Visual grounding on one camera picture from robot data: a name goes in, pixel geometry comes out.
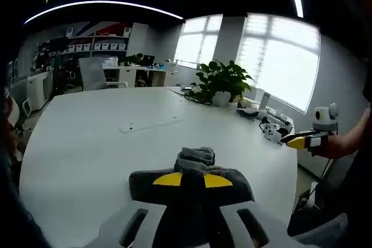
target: office chair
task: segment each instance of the office chair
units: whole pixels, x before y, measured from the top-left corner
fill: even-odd
[[[126,82],[107,82],[103,72],[104,59],[102,57],[80,58],[79,66],[83,80],[83,90],[97,90],[110,88],[112,86],[128,87]]]

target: desk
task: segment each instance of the desk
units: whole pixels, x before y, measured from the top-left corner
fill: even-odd
[[[120,132],[129,123],[170,116],[183,121]],[[167,88],[56,96],[28,142],[20,197],[53,247],[84,246],[98,235],[101,222],[130,200],[131,172],[172,168],[183,146],[210,146],[216,165],[242,172],[256,201],[288,224],[296,151],[265,139],[258,124]]]
[[[118,70],[119,80],[128,83],[128,87],[134,87],[135,75],[137,70],[150,71],[152,73],[153,87],[173,87],[177,84],[177,72],[168,71],[165,69],[152,69],[142,66],[126,67],[126,66],[104,66],[104,70]]]

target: wire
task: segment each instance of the wire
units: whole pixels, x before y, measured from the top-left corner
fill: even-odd
[[[338,135],[338,123],[336,123],[336,126],[337,126],[336,127],[336,135]],[[309,198],[311,197],[312,193],[316,190],[316,188],[318,187],[319,183],[323,179],[323,176],[324,176],[324,174],[325,174],[325,172],[327,170],[327,167],[328,167],[328,165],[329,165],[330,162],[331,162],[331,159],[328,159],[328,162],[325,165],[323,172],[321,173],[320,180],[319,180],[318,184],[315,186],[315,188],[310,192]]]

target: hand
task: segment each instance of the hand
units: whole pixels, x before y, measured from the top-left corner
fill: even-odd
[[[339,159],[343,156],[344,142],[339,135],[329,135],[328,141],[315,148],[309,148],[308,151],[313,156],[318,155],[329,159]]]

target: window blind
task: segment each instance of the window blind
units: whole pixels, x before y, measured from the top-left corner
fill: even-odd
[[[320,35],[316,27],[283,17],[249,14],[237,63],[248,82],[305,112],[317,75]]]
[[[186,67],[213,59],[223,15],[187,20],[178,39],[175,60]]]

